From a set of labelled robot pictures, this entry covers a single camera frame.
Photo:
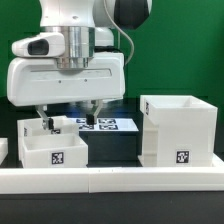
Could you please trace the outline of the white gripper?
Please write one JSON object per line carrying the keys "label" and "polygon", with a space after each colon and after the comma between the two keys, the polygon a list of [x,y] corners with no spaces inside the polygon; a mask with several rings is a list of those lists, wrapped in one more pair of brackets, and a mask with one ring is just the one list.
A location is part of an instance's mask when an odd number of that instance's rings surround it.
{"label": "white gripper", "polygon": [[96,53],[85,69],[58,69],[53,58],[15,58],[9,65],[7,97],[15,106],[36,105],[44,130],[54,129],[45,113],[49,104],[92,100],[88,125],[97,123],[103,99],[121,98],[125,92],[122,53]]}

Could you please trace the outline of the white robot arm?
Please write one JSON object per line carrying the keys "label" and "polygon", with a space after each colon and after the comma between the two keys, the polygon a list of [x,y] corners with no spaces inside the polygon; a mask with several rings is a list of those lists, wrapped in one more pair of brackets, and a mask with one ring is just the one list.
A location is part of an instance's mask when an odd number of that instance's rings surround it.
{"label": "white robot arm", "polygon": [[120,34],[149,17],[152,0],[39,0],[41,32],[16,41],[9,64],[7,97],[15,106],[35,106],[45,129],[54,121],[49,104],[90,101],[94,124],[102,103],[125,93],[124,66],[131,58],[114,47]]}

